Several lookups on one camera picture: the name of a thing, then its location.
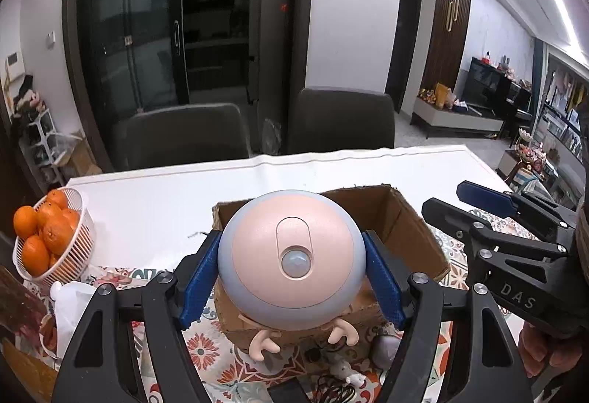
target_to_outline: orange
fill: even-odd
[[[49,252],[38,235],[32,235],[22,245],[21,261],[27,272],[39,277],[49,268]]]
[[[75,231],[78,227],[78,222],[80,221],[80,214],[78,214],[74,209],[64,209],[61,212],[61,215],[68,219],[70,226]]]
[[[49,201],[60,207],[60,209],[68,208],[68,198],[63,190],[58,188],[50,190],[45,201]]]
[[[43,227],[45,245],[55,255],[61,255],[66,251],[73,236],[74,231],[70,222],[63,215],[49,218]]]
[[[44,201],[37,209],[37,222],[39,230],[43,231],[43,227],[51,217],[61,215],[61,208],[53,202]]]
[[[14,232],[23,240],[28,239],[36,231],[36,210],[29,205],[20,207],[13,216]]]

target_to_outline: gold door handle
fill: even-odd
[[[460,0],[454,0],[455,9],[454,9],[454,22],[458,20],[458,10],[460,8]]]
[[[452,11],[454,8],[454,1],[450,1],[450,5],[448,6],[448,17],[446,18],[446,31],[452,32]]]

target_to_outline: black cable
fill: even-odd
[[[331,375],[321,375],[317,380],[314,403],[348,403],[356,396],[356,389]]]

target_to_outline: white plastic basket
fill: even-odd
[[[32,277],[22,264],[22,245],[25,243],[22,238],[17,237],[13,250],[13,262],[20,276],[23,279],[35,282],[40,287],[46,289],[48,289],[54,282],[68,283],[77,280],[88,264],[90,256],[92,255],[92,249],[94,248],[94,241],[96,239],[94,222],[86,208],[87,197],[82,196],[80,192],[73,188],[62,187],[61,190],[66,194],[68,207],[80,214],[80,221],[70,244],[55,265],[43,275]],[[38,209],[45,199],[46,197],[43,197],[39,200],[39,202],[33,206],[34,209]]]

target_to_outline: pink oval panel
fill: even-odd
[[[291,247],[311,255],[311,270],[299,279],[282,271],[281,258]],[[340,215],[305,195],[278,195],[257,204],[239,222],[232,244],[242,284],[283,308],[305,308],[331,297],[348,278],[353,255],[352,236]]]

